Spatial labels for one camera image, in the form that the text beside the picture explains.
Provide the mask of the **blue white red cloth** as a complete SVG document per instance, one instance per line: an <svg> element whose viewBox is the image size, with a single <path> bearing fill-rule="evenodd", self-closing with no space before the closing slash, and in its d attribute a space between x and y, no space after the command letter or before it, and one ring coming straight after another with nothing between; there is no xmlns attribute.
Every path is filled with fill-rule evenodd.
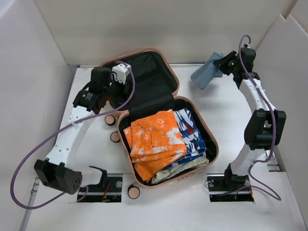
<svg viewBox="0 0 308 231"><path fill-rule="evenodd" d="M165 169L188 163L202 157L206 151L206 145L201 132L195 124L191 111L183 108L173 112L179 127L180 134L186 145L187 153L177 161L169 164Z"/></svg>

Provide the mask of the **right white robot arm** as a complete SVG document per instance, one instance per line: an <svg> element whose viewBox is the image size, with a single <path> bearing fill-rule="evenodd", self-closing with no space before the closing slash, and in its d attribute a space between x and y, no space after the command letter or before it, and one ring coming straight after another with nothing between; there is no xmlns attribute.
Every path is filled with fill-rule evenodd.
<svg viewBox="0 0 308 231"><path fill-rule="evenodd" d="M256 51L244 45L238 52L232 51L214 62L222 73L233 75L238 90L243 94L251 110L251 118L244 130L244 146L224 172L222 185L227 191L245 188L249 171L266 151L272 151L280 142L285 111L277 110L261 87L259 75L253 71Z"/></svg>

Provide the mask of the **grey cloth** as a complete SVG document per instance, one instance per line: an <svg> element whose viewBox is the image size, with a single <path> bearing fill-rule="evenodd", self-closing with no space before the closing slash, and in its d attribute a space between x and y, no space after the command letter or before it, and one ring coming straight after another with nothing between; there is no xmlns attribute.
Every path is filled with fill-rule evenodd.
<svg viewBox="0 0 308 231"><path fill-rule="evenodd" d="M214 52L210 58L191 74L191 81L199 88L204 89L212 79L222 77L223 73L214 66L213 62L222 59L222 53Z"/></svg>

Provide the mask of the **orange white cloth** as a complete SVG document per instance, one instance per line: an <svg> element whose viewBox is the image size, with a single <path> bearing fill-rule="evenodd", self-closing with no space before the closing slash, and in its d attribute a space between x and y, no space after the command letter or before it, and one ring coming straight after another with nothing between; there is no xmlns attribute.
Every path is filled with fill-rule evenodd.
<svg viewBox="0 0 308 231"><path fill-rule="evenodd" d="M143 181L187 154L173 110L137 119L123 130L130 158Z"/></svg>

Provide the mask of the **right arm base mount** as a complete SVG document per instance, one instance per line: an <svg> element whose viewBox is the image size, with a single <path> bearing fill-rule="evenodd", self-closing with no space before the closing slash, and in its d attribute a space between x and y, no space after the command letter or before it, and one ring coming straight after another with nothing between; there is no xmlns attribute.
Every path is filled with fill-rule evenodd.
<svg viewBox="0 0 308 231"><path fill-rule="evenodd" d="M228 179L225 174L207 174L205 186L210 202L254 202L248 176Z"/></svg>

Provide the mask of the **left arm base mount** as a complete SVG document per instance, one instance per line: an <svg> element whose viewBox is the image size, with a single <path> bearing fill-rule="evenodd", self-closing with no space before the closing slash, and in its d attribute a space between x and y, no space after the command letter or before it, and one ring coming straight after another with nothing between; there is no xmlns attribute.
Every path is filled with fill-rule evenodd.
<svg viewBox="0 0 308 231"><path fill-rule="evenodd" d="M79 188L77 202L102 202L121 203L122 174L108 174L105 169L90 166L90 168L101 171L102 176L98 184L88 184L85 188Z"/></svg>

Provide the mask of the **cream green printed cloth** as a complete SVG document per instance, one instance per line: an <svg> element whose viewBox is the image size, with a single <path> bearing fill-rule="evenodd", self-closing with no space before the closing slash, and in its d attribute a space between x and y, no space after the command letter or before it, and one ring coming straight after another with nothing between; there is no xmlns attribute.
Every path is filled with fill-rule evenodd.
<svg viewBox="0 0 308 231"><path fill-rule="evenodd" d="M198 168L204 165L207 165L209 163L209 160L203 156L203 157L199 157L196 158L192 161L189 161L187 163L183 163L183 164L179 164L175 167L171 167L168 169L163 169L161 171L159 171L158 173L156 173L156 175L152 178L151 183L152 184L158 184L161 181L167 180L171 177L174 177L175 175L187 170L187 169L194 169L194 168Z"/></svg>

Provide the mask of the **pink hard-shell suitcase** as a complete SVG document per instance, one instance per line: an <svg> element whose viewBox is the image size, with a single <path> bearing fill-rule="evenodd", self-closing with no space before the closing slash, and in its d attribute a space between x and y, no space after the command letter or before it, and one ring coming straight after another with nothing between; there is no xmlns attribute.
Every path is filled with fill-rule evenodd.
<svg viewBox="0 0 308 231"><path fill-rule="evenodd" d="M117 108L128 99L132 91L134 92L128 104L112 114L118 118L116 123L117 132L128 160L131 159L129 155L130 148L124 129L136 119L168 109L188 109L206 146L206 151L202 157L206 161L205 163L194 167L185 166L180 173L176 173L158 183L153 183L151 180L142 180L136 168L132 166L135 182L128 187L129 198L137 199L140 195L140 188L150 189L170 183L173 180L185 179L196 171L214 163L218 157L218 143L195 105L189 99L177 95L180 88L179 79L162 53L155 49L145 49L105 61L101 66L112 68L117 61L129 64L135 76L134 83L131 76L128 76L126 79L128 86L124 88L124 91L119 96L109 102L112 108Z"/></svg>

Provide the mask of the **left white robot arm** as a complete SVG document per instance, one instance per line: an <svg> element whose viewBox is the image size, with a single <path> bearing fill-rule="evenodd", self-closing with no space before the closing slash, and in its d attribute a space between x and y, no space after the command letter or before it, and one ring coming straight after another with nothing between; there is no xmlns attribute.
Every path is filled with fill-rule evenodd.
<svg viewBox="0 0 308 231"><path fill-rule="evenodd" d="M34 170L42 184L67 194L75 194L82 183L82 173L73 170L75 156L88 128L107 101L120 96L132 76L131 66L119 63L112 68L97 66L88 82L76 95L68 124L59 133L44 160L37 160Z"/></svg>

